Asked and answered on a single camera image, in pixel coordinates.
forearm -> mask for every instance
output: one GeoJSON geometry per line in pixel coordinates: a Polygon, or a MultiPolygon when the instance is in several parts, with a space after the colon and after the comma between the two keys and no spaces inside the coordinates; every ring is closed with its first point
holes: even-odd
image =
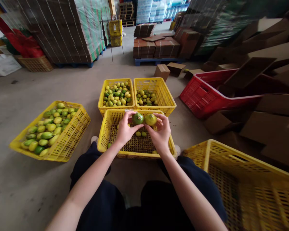
{"type": "Polygon", "coordinates": [[[47,230],[76,230],[83,209],[100,186],[106,172],[124,144],[115,141],[76,182],[47,230]]]}
{"type": "Polygon", "coordinates": [[[173,158],[169,150],[161,155],[179,200],[197,230],[227,230],[208,200],[173,158]]]}

red plastic crate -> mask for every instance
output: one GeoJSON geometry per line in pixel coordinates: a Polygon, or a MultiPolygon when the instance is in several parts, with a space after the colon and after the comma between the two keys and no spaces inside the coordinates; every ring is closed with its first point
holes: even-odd
{"type": "Polygon", "coordinates": [[[267,75],[260,75],[240,91],[241,97],[228,98],[215,88],[223,84],[237,69],[195,74],[180,98],[199,119],[220,110],[253,107],[266,93],[289,93],[289,87],[267,75]]]}

person's right hand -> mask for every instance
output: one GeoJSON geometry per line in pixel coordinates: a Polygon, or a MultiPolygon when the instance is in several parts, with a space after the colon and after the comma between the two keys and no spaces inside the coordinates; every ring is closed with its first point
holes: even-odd
{"type": "Polygon", "coordinates": [[[153,113],[157,117],[157,131],[154,131],[153,128],[151,128],[149,125],[145,124],[145,128],[150,133],[150,136],[152,138],[152,142],[157,150],[157,152],[160,155],[163,155],[167,152],[169,152],[168,142],[170,137],[170,125],[168,117],[153,113]]]}

shoe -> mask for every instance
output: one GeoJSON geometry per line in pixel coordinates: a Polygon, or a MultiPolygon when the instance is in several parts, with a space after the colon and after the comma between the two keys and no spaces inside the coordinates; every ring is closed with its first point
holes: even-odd
{"type": "Polygon", "coordinates": [[[93,142],[97,142],[99,140],[99,137],[98,136],[93,136],[92,138],[91,138],[91,144],[93,143],[93,142]]]}
{"type": "Polygon", "coordinates": [[[179,145],[175,144],[174,147],[176,148],[176,151],[177,151],[177,156],[176,156],[176,159],[178,158],[178,156],[181,155],[181,148],[179,147],[179,145]]]}

dark pants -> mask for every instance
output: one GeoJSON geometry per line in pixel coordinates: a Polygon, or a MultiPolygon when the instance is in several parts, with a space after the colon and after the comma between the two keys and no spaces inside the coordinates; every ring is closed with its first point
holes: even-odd
{"type": "MultiPolygon", "coordinates": [[[[93,142],[77,160],[71,174],[71,188],[101,153],[93,142]]],[[[208,173],[188,158],[179,156],[178,163],[196,187],[207,198],[223,221],[227,215],[220,193],[208,173]]],[[[158,161],[169,178],[161,160],[158,161]]],[[[141,206],[125,209],[124,199],[116,186],[103,180],[80,216],[77,230],[194,230],[170,183],[148,181],[141,192],[141,206]]]]}

